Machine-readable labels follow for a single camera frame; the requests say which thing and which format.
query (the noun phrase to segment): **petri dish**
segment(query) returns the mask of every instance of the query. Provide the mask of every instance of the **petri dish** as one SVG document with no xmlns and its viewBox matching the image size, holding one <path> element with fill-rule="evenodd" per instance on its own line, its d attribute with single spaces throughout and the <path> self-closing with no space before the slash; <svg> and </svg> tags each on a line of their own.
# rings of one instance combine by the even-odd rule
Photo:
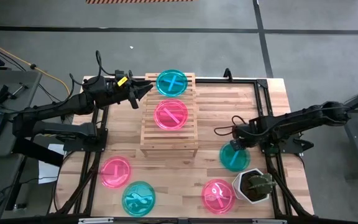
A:
<svg viewBox="0 0 358 224">
<path fill-rule="evenodd" d="M 248 149 L 234 151 L 229 142 L 222 146 L 219 158 L 223 166 L 233 172 L 246 169 L 251 161 Z"/>
<path fill-rule="evenodd" d="M 100 170 L 102 184 L 108 188 L 122 187 L 131 176 L 131 167 L 127 159 L 114 156 L 108 159 Z"/>
<path fill-rule="evenodd" d="M 186 75 L 178 70 L 166 70 L 155 81 L 158 92 L 165 96 L 175 97 L 185 92 L 187 88 Z"/>
<path fill-rule="evenodd" d="M 133 217 L 142 217 L 148 214 L 154 204 L 154 189 L 144 181 L 131 183 L 122 194 L 122 207 L 128 215 Z"/>
<path fill-rule="evenodd" d="M 155 123 L 164 130 L 179 130 L 188 118 L 186 105 L 177 99 L 161 101 L 154 110 Z"/>
<path fill-rule="evenodd" d="M 213 179 L 204 185 L 201 199 L 210 212 L 223 214 L 230 211 L 236 197 L 231 184 L 221 179 Z"/>
</svg>

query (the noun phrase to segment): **black floor stripe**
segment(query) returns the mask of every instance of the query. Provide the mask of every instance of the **black floor stripe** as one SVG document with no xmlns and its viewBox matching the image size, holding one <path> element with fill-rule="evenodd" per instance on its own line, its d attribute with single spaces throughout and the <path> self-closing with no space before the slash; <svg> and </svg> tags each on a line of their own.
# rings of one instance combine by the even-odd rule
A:
<svg viewBox="0 0 358 224">
<path fill-rule="evenodd" d="M 265 34 L 358 35 L 358 30 L 265 29 Z"/>
<path fill-rule="evenodd" d="M 55 26 L 0 26 L 0 31 L 27 32 L 172 32 L 218 34 L 301 34 L 301 35 L 358 35 L 358 30 L 303 30 L 303 29 L 230 29 L 230 28 L 115 28 L 115 27 L 55 27 Z"/>
<path fill-rule="evenodd" d="M 51 27 L 51 26 L 0 26 L 0 31 L 27 32 L 167 32 L 167 33 L 218 33 L 257 34 L 258 29 L 216 28 L 114 28 L 114 27 Z"/>
<path fill-rule="evenodd" d="M 260 48 L 262 49 L 262 56 L 264 59 L 266 77 L 273 78 L 272 64 L 270 63 L 269 51 L 267 50 L 266 36 L 264 32 L 264 25 L 262 22 L 262 16 L 260 15 L 258 0 L 253 0 L 254 11 L 256 16 L 256 24 L 259 31 Z"/>
</svg>

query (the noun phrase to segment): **orange warning tape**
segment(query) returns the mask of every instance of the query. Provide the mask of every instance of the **orange warning tape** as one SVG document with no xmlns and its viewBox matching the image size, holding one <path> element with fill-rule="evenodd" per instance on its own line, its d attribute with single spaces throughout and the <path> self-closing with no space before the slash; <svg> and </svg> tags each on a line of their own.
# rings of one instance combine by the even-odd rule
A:
<svg viewBox="0 0 358 224">
<path fill-rule="evenodd" d="M 87 4 L 190 2 L 193 0 L 86 0 Z"/>
</svg>

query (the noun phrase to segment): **white pot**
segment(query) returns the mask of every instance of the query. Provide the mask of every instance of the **white pot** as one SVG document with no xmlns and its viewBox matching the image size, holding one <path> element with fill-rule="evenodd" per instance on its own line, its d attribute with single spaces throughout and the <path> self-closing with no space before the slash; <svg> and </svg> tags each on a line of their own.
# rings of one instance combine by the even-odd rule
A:
<svg viewBox="0 0 358 224">
<path fill-rule="evenodd" d="M 259 203 L 259 202 L 263 202 L 263 201 L 265 201 L 265 200 L 268 200 L 269 197 L 270 197 L 270 194 L 266 195 L 266 197 L 263 198 L 263 199 L 260 199 L 260 200 L 258 200 L 258 201 L 253 202 L 253 201 L 249 200 L 249 198 L 247 198 L 247 196 L 245 196 L 245 195 L 241 192 L 241 190 L 240 190 L 240 184 L 241 184 L 241 177 L 242 177 L 242 175 L 243 175 L 243 174 L 246 174 L 246 173 L 248 173 L 248 172 L 252 172 L 252 171 L 256 171 L 256 172 L 260 173 L 261 175 L 263 175 L 263 173 L 262 173 L 260 170 L 258 170 L 257 168 L 251 169 L 251 170 L 247 170 L 247 171 L 245 171 L 245 172 L 241 172 L 241 173 L 239 173 L 239 174 L 237 175 L 237 177 L 234 179 L 234 181 L 233 181 L 233 183 L 232 183 L 232 186 L 233 186 L 233 189 L 234 189 L 234 193 L 235 193 L 235 195 L 236 195 L 236 197 L 237 197 L 238 199 L 240 199 L 240 200 L 247 200 L 247 201 L 249 201 L 249 203 L 251 203 L 251 204 L 256 204 L 256 203 Z"/>
</svg>

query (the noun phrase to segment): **wooden rack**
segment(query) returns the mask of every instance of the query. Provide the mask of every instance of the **wooden rack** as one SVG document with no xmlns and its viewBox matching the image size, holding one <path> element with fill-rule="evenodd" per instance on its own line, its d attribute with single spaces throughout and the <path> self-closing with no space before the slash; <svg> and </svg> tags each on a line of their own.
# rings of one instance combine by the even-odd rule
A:
<svg viewBox="0 0 358 224">
<path fill-rule="evenodd" d="M 146 73 L 145 79 L 156 81 L 159 73 Z M 140 150 L 145 157 L 195 157 L 198 150 L 196 77 L 194 73 L 185 74 L 188 81 L 186 91 L 176 97 L 188 109 L 185 125 L 176 131 L 163 130 L 154 121 L 154 110 L 162 101 L 169 99 L 161 95 L 155 85 L 143 100 L 142 130 Z"/>
</svg>

